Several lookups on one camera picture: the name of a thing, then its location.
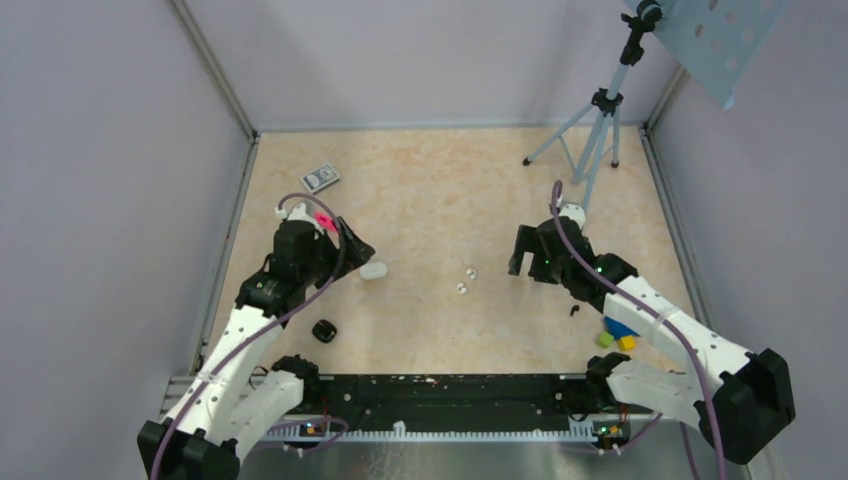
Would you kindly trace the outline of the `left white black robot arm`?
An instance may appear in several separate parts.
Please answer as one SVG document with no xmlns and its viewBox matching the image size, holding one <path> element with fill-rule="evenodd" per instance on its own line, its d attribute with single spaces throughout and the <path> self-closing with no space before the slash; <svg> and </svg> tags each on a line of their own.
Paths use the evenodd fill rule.
<svg viewBox="0 0 848 480">
<path fill-rule="evenodd" d="M 137 437 L 151 479 L 235 479 L 242 460 L 289 410 L 308 413 L 320 386 L 290 371 L 272 372 L 247 397 L 241 392 L 288 321 L 335 281 L 374 255 L 340 216 L 338 239 L 310 215 L 289 215 L 262 266 L 240 286 L 228 323 L 190 387 L 160 421 Z"/>
</svg>

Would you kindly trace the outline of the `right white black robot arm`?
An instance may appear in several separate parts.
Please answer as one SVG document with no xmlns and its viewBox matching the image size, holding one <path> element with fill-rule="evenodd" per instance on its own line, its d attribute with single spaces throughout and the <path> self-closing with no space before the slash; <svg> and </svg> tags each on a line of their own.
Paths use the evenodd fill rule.
<svg viewBox="0 0 848 480">
<path fill-rule="evenodd" d="M 627 354 L 587 363 L 586 397 L 600 412 L 648 408 L 699 430 L 734 464 L 754 459 L 796 418 L 789 368 L 777 352 L 754 353 L 707 328 L 654 289 L 614 253 L 597 254 L 577 221 L 553 217 L 517 230 L 509 274 L 531 255 L 530 277 L 564 287 L 639 334 L 679 366 L 665 371 Z"/>
</svg>

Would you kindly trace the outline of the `white earbud charging case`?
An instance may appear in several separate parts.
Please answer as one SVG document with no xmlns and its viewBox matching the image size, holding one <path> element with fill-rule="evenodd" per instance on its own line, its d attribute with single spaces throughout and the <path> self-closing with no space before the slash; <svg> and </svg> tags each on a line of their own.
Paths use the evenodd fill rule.
<svg viewBox="0 0 848 480">
<path fill-rule="evenodd" d="M 359 268 L 363 280 L 371 281 L 384 278 L 388 274 L 388 265 L 384 262 L 370 262 Z"/>
</svg>

